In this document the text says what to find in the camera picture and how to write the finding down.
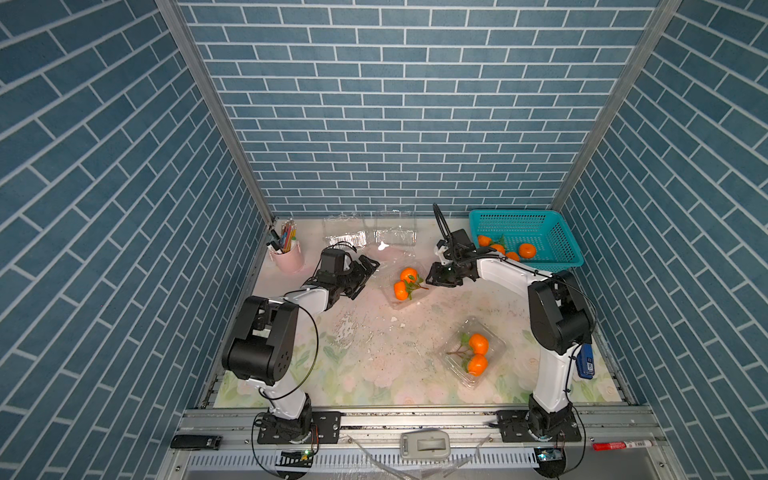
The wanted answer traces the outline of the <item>clear clamshell container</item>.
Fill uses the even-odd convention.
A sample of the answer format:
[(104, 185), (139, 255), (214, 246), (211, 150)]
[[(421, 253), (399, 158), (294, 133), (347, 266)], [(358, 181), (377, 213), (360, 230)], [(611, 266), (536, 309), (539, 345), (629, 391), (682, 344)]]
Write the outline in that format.
[(417, 243), (418, 227), (412, 211), (379, 212), (372, 222), (370, 233), (374, 244), (413, 247)]
[(463, 386), (474, 389), (500, 364), (506, 351), (501, 337), (469, 317), (446, 337), (436, 356)]
[[(393, 292), (393, 286), (400, 280), (400, 273), (404, 268), (415, 268), (419, 275), (420, 280), (418, 283), (406, 283), (410, 292), (410, 298), (405, 301), (399, 301), (395, 298)], [(426, 283), (427, 269), (426, 267), (416, 261), (399, 261), (387, 265), (383, 272), (380, 274), (379, 285), (385, 300), (395, 310), (401, 310), (411, 305), (417, 305), (420, 301), (429, 296), (436, 290), (435, 287)]]
[(324, 240), (327, 245), (347, 242), (354, 247), (364, 247), (367, 241), (367, 228), (362, 218), (355, 215), (340, 214), (322, 220)]

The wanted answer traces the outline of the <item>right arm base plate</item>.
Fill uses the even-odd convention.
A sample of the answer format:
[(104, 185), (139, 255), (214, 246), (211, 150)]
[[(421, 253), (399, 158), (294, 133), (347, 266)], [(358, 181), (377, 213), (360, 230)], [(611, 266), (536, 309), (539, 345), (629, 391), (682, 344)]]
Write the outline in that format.
[(554, 413), (538, 408), (499, 410), (496, 419), (488, 426), (498, 429), (505, 443), (578, 442), (583, 439), (572, 407)]

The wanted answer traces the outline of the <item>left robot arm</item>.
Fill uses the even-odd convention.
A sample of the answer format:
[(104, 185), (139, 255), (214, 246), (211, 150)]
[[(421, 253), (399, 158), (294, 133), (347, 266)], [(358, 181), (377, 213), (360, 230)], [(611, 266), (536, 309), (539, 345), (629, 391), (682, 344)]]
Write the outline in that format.
[(348, 242), (326, 247), (303, 285), (277, 298), (246, 298), (224, 342), (225, 370), (254, 387), (267, 401), (256, 419), (265, 443), (299, 443), (314, 434), (310, 396), (289, 373), (298, 323), (319, 328), (315, 317), (342, 297), (355, 299), (379, 269), (380, 262)]

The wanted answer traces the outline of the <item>teal plastic basket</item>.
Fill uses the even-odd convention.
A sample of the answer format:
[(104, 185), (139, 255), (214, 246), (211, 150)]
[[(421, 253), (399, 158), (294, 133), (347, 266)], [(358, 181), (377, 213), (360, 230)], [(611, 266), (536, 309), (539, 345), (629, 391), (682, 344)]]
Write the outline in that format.
[(478, 245), (479, 235), (490, 237), (492, 244), (505, 247), (506, 253), (522, 243), (537, 248), (531, 267), (551, 272), (580, 267), (581, 249), (564, 218), (551, 210), (473, 210), (469, 215), (471, 238)]

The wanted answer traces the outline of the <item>clear clamshell container back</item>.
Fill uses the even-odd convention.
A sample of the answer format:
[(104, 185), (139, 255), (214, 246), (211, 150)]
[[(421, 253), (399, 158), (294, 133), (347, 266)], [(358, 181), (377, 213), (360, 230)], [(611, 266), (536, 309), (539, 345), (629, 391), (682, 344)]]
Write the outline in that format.
[(413, 247), (417, 243), (418, 227), (412, 211), (379, 212), (372, 222), (370, 233), (374, 244)]

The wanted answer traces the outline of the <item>clear clamshell container front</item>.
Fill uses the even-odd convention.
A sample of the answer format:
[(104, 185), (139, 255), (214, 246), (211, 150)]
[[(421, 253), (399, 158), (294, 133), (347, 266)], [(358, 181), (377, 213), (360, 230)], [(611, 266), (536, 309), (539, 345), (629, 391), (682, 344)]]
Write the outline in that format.
[(506, 351), (501, 337), (469, 317), (446, 337), (436, 356), (463, 386), (474, 389), (500, 364)]

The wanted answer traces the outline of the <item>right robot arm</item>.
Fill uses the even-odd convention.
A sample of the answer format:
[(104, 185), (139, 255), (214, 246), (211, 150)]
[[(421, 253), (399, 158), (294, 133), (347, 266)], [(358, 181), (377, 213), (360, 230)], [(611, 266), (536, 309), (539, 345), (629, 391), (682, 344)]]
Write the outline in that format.
[(433, 213), (442, 239), (435, 247), (438, 260), (427, 275), (428, 284), (453, 288), (466, 279), (482, 279), (527, 298), (539, 366), (525, 420), (534, 439), (554, 439), (576, 418), (571, 400), (574, 365), (581, 349), (592, 342), (595, 328), (587, 299), (573, 285), (570, 272), (538, 270), (490, 247), (479, 247), (465, 230), (450, 229), (438, 205)]

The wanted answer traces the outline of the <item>orange front container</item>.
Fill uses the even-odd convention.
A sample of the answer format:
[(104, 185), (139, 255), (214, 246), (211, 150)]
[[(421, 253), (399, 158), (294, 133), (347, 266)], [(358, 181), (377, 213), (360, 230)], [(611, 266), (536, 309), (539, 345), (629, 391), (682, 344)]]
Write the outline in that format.
[(475, 355), (486, 355), (489, 350), (489, 341), (484, 335), (476, 333), (470, 337), (469, 346)]
[(466, 362), (466, 372), (474, 377), (481, 376), (488, 367), (485, 355), (475, 354)]

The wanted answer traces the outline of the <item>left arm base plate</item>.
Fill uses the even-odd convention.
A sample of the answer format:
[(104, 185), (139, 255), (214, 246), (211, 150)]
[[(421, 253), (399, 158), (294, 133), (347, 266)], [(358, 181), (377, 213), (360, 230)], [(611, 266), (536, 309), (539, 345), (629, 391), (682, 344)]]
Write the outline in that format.
[(255, 422), (254, 437), (260, 445), (319, 442), (336, 444), (342, 414), (339, 411), (317, 411), (301, 414), (298, 419), (282, 419), (265, 413)]

